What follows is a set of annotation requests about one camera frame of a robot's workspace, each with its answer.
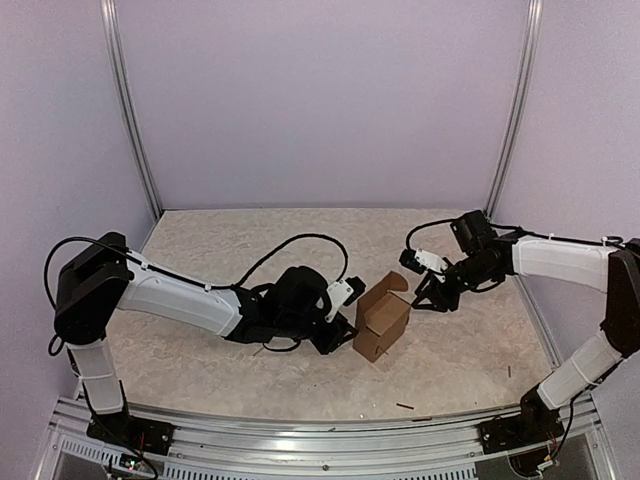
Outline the brown cardboard box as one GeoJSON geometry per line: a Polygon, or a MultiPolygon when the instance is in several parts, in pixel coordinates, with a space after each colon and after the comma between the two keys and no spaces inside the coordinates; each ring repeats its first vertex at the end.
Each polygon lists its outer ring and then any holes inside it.
{"type": "Polygon", "coordinates": [[[353,349],[375,363],[404,334],[411,306],[399,296],[409,290],[407,280],[389,271],[357,301],[353,349]]]}

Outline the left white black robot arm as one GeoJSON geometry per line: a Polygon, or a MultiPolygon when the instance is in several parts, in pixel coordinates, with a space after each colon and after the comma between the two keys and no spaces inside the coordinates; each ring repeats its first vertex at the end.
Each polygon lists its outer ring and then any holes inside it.
{"type": "Polygon", "coordinates": [[[366,285],[345,271],[330,282],[308,266],[293,266],[276,281],[252,288],[245,285],[247,275],[215,285],[150,262],[119,232],[70,237],[55,247],[71,243],[87,247],[60,269],[55,285],[43,281],[54,312],[49,353],[68,353],[91,414],[88,436],[138,458],[167,455],[175,427],[130,413],[107,339],[115,311],[159,316],[238,344],[308,341],[322,355],[358,332],[340,310],[362,296],[366,285]]]}

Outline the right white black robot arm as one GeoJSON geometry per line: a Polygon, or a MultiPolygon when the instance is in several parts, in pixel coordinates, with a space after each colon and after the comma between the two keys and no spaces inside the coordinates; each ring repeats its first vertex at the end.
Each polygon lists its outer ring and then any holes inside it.
{"type": "Polygon", "coordinates": [[[541,324],[550,308],[535,298],[543,283],[559,287],[555,301],[575,325],[585,327],[567,353],[519,401],[518,413],[478,426],[487,454],[557,439],[564,443],[572,420],[560,417],[639,352],[639,241],[606,235],[587,240],[499,225],[481,210],[411,229],[399,262],[417,273],[416,310],[458,309],[466,293],[481,294],[513,278],[526,291],[541,324]]]}

